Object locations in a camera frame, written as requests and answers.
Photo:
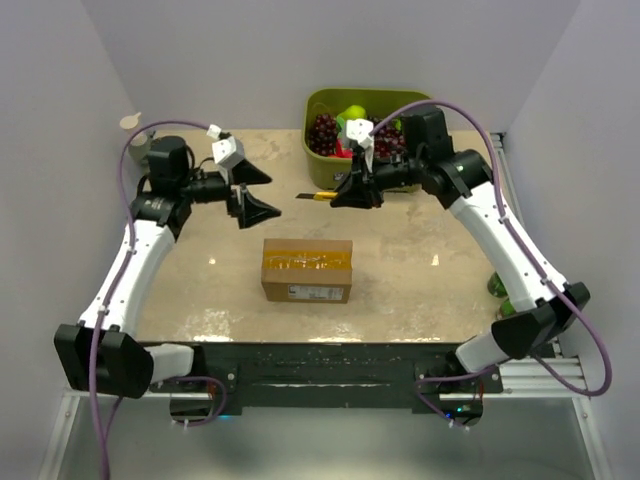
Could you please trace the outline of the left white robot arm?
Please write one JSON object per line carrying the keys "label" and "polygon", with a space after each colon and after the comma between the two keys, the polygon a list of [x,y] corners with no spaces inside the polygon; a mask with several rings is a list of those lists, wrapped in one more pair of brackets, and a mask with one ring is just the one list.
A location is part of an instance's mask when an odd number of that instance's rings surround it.
{"label": "left white robot arm", "polygon": [[145,347],[134,338],[153,279],[193,205],[222,202],[242,229],[281,214],[249,192],[249,186],[268,184],[271,178],[247,160],[241,141],[229,133],[212,144],[213,171],[196,166],[180,136],[152,141],[146,159],[149,171],[129,206],[131,220],[101,288],[80,319],[61,325],[54,335],[75,390],[137,399],[152,384],[169,379],[185,392],[200,390],[207,368],[194,359],[192,347]]}

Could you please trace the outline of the yellow utility knife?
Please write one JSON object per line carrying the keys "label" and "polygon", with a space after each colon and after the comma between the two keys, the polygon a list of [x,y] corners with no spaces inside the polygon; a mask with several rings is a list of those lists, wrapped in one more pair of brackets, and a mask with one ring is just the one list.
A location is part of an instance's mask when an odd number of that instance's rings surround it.
{"label": "yellow utility knife", "polygon": [[315,193],[299,193],[296,199],[313,200],[313,201],[331,201],[336,197],[336,193],[332,191],[319,191]]}

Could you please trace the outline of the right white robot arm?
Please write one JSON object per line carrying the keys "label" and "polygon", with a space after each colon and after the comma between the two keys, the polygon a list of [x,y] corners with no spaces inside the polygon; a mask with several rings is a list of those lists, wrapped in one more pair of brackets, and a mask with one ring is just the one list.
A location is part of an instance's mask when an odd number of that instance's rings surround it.
{"label": "right white robot arm", "polygon": [[522,359],[563,333],[590,293],[581,282],[568,283],[546,261],[513,216],[482,155],[455,150],[440,109],[430,107],[404,118],[406,150],[388,160],[373,159],[373,127],[365,119],[343,122],[341,139],[352,151],[352,165],[336,189],[332,207],[378,208],[384,191],[421,186],[472,235],[515,310],[456,348],[456,362],[446,367],[445,379],[452,390],[469,392],[480,382],[482,370]]}

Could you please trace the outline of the brown cardboard express box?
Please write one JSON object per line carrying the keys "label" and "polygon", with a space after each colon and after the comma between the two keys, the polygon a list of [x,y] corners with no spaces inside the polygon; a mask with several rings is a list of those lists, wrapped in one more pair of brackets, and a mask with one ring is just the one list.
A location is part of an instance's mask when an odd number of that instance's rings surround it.
{"label": "brown cardboard express box", "polygon": [[353,242],[267,238],[261,284],[270,302],[345,304],[352,289]]}

